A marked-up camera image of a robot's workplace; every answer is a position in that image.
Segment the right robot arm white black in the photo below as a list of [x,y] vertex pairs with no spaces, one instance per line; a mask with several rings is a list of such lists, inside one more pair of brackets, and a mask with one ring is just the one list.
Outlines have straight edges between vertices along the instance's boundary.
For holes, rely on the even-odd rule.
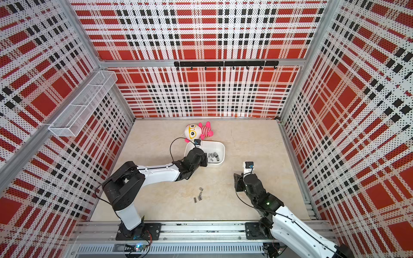
[[301,258],[353,258],[349,247],[321,236],[306,223],[298,219],[284,203],[267,192],[257,175],[248,172],[234,174],[236,193],[244,192],[261,216],[260,234],[281,241]]

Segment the large chrome socket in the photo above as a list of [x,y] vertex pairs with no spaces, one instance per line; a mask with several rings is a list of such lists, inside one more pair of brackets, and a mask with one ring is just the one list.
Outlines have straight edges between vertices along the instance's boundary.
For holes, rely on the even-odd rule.
[[218,155],[216,152],[213,153],[213,156],[216,158],[216,161],[219,161],[219,160],[220,160],[220,159],[219,159],[219,155]]

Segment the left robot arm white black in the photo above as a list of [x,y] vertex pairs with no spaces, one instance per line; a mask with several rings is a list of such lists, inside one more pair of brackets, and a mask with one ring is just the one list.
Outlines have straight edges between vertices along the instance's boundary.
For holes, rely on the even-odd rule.
[[207,165],[207,154],[195,147],[183,159],[163,166],[138,166],[128,161],[119,167],[102,183],[108,203],[120,219],[116,240],[158,240],[161,224],[145,225],[134,205],[138,192],[156,183],[188,180],[199,167]]

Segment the medium chrome socket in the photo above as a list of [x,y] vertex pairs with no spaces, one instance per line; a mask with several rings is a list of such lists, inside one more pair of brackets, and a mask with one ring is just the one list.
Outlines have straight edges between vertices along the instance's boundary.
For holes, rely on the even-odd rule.
[[214,162],[214,154],[213,153],[209,153],[208,158],[209,158],[210,162]]

